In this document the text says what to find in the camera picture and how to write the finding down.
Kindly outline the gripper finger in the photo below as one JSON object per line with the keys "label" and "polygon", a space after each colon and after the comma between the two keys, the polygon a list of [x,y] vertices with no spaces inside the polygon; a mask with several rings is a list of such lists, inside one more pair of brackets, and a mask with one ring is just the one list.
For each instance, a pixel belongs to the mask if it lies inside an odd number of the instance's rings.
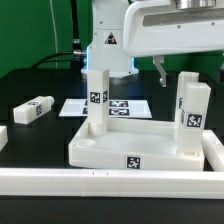
{"label": "gripper finger", "polygon": [[218,81],[219,82],[224,82],[224,62],[223,62],[222,66],[219,69]]}

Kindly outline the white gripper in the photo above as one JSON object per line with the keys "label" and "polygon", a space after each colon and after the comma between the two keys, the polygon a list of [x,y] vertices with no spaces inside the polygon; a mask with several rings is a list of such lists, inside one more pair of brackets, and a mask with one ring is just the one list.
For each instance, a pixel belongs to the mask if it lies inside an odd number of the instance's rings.
{"label": "white gripper", "polygon": [[166,86],[165,55],[224,50],[224,0],[137,0],[124,19],[129,57],[154,56]]}

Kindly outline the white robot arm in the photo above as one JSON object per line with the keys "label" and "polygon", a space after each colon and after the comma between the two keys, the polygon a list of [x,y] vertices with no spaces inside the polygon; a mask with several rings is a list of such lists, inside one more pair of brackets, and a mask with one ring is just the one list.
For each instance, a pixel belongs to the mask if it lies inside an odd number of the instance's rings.
{"label": "white robot arm", "polygon": [[105,67],[134,75],[134,60],[153,58],[162,84],[166,55],[224,50],[224,0],[91,0],[92,41],[82,72]]}

